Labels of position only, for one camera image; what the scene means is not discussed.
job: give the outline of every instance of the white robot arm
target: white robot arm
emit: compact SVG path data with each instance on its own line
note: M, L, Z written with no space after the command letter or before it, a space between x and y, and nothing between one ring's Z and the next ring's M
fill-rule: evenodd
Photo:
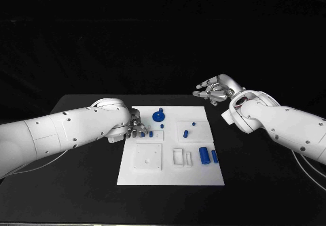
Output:
M207 91L195 91L194 95L210 98L216 106L231 98L230 110L223 114L230 125L236 123L246 133L266 129L279 144L326 164L326 119L280 106L269 94L246 90L226 74L197 86L203 87Z
M35 160L109 138L109 142L148 132L138 109L120 99L99 100L91 107L0 125L0 178Z

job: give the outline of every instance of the black table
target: black table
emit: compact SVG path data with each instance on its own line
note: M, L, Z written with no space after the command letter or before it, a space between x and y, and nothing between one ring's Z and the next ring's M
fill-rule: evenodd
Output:
M226 186L117 186L125 141L112 144L104 138L5 179L0 222L326 224L326 193L266 131L246 134L227 124L221 114L230 101L214 107L192 95L67 95L53 113L107 97L128 106L205 106Z

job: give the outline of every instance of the white board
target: white board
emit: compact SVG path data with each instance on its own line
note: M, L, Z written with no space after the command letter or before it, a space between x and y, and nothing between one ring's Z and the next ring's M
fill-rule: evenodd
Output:
M164 108L165 120L155 122L152 115L159 111L161 107ZM133 106L133 108L138 108L141 111L142 122L146 127L151 126L149 131L164 131L164 142L158 143L158 141L154 141L155 145L162 144L162 168L161 170L138 170L135 168L138 145L142 144L142 140L145 144L151 144L151 135L148 134L146 137L126 139L117 185L223 186L221 167L220 163L214 163L211 153L211 151L216 150L214 140L205 140L205 143L198 143L203 142L203 139L200 141L195 139L192 143L181 143L178 138L178 122L182 121L187 124L195 122L195 126L190 124L190 129L194 129L195 132L195 127L198 126L198 131L203 132L204 136L213 137L211 128L208 129L210 123L205 108L203 106ZM207 165L201 163L201 147L207 147L210 151L211 164ZM174 166L174 149L184 150L184 167ZM192 164L191 167L187 167L187 162L190 162L187 158L190 157ZM149 162L152 161L149 155L146 158L138 160L138 162L145 162L146 160Z

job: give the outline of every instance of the blue object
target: blue object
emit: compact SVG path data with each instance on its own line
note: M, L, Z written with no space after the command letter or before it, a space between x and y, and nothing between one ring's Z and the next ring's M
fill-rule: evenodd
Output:
M188 137L188 130L185 130L184 137L185 138Z
M213 150L213 159L214 159L214 163L220 163L216 150Z
M164 108L161 107L159 111L154 114L154 120L161 122L165 120Z
M204 165L210 164L211 160L210 160L210 152L207 147L200 148L200 155L201 155L203 164Z

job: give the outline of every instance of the black tabletop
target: black tabletop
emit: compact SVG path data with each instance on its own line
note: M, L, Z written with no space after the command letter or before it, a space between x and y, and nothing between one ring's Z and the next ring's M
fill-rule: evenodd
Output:
M246 134L192 95L66 95L53 113L102 98L205 106L226 186L117 186L125 141L102 139L0 185L0 222L97 224L326 224L326 193L263 129ZM44 164L54 156L37 161Z

